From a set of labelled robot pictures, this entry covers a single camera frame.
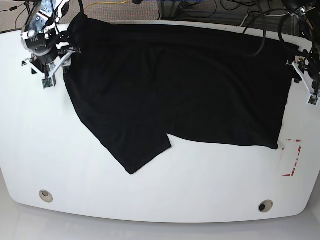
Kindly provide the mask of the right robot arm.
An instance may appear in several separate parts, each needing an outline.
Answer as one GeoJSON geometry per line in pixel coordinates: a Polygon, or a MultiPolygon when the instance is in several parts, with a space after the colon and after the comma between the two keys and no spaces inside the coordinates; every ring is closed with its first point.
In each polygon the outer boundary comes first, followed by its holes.
{"type": "Polygon", "coordinates": [[[31,57],[21,62],[38,74],[44,88],[56,85],[56,72],[71,66],[71,56],[80,53],[67,31],[58,29],[58,23],[68,13],[68,0],[36,0],[21,29],[20,40],[31,57]]]}

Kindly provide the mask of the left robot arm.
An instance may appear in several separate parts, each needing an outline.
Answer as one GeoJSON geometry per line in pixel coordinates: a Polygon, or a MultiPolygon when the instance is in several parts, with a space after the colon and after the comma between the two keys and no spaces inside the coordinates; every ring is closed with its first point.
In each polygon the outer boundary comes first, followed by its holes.
{"type": "Polygon", "coordinates": [[[278,38],[288,52],[298,57],[291,65],[310,92],[308,103],[315,105],[320,99],[320,4],[315,0],[283,0],[282,4],[288,14],[279,22],[278,38]],[[297,18],[301,34],[312,44],[310,50],[295,50],[284,41],[283,24],[290,17],[297,18]]]}

